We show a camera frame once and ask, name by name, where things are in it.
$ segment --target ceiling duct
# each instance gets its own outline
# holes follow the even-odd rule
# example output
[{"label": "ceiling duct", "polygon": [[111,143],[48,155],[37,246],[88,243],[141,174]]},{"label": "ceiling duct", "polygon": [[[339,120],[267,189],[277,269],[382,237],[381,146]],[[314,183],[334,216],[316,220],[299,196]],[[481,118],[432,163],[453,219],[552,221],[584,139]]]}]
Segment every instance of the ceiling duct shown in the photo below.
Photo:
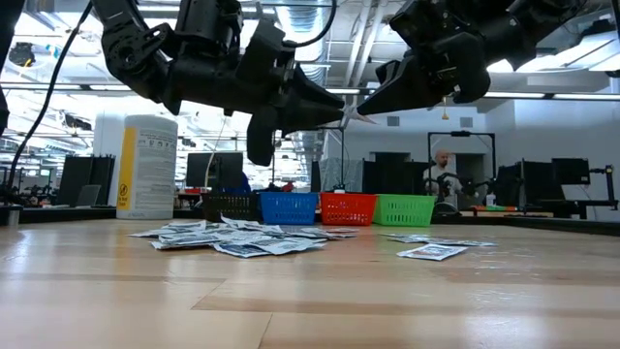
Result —
[{"label": "ceiling duct", "polygon": [[[330,9],[309,6],[277,8],[278,17],[287,33],[286,39],[298,43],[314,38],[323,30],[326,23],[326,11],[330,11]],[[301,62],[323,62],[325,58],[325,39],[321,39],[308,47],[298,48],[295,54],[295,59]],[[318,85],[325,86],[326,67],[302,65],[301,68],[310,80]]]}]

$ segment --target green basket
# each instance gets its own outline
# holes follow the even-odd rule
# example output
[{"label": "green basket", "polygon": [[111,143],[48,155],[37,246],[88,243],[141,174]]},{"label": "green basket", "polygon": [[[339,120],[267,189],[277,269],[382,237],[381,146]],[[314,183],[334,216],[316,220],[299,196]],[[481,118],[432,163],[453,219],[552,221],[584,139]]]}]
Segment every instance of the green basket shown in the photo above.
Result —
[{"label": "green basket", "polygon": [[379,195],[373,222],[385,226],[428,227],[434,196]]}]

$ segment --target black basket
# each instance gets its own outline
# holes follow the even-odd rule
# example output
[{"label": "black basket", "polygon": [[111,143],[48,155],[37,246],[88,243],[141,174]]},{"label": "black basket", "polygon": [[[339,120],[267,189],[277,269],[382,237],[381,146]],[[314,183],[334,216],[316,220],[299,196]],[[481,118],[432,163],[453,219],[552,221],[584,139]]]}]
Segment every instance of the black basket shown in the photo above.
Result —
[{"label": "black basket", "polygon": [[209,222],[222,222],[222,215],[231,219],[260,221],[258,194],[202,195],[202,211]]}]

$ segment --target plastic basket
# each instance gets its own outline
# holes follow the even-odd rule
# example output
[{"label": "plastic basket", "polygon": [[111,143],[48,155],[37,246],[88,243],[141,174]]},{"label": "plastic basket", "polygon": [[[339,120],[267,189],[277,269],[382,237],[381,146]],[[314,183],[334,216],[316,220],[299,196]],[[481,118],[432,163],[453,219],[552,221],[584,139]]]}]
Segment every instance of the plastic basket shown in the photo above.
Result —
[{"label": "plastic basket", "polygon": [[372,224],[376,195],[321,193],[321,218],[326,225]]},{"label": "plastic basket", "polygon": [[385,226],[428,227],[434,196],[379,195],[374,222]]},{"label": "plastic basket", "polygon": [[266,224],[313,225],[319,196],[316,193],[261,193]]},{"label": "plastic basket", "polygon": [[231,219],[260,221],[257,194],[202,194],[202,211],[209,222],[222,222],[222,215]]}]

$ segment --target blue basket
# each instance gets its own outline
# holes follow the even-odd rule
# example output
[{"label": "blue basket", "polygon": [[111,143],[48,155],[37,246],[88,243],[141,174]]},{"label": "blue basket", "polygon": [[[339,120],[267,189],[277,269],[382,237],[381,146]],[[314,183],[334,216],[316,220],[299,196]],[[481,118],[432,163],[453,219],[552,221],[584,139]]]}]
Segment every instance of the blue basket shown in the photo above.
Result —
[{"label": "blue basket", "polygon": [[316,193],[261,193],[266,224],[313,225],[319,196]]}]

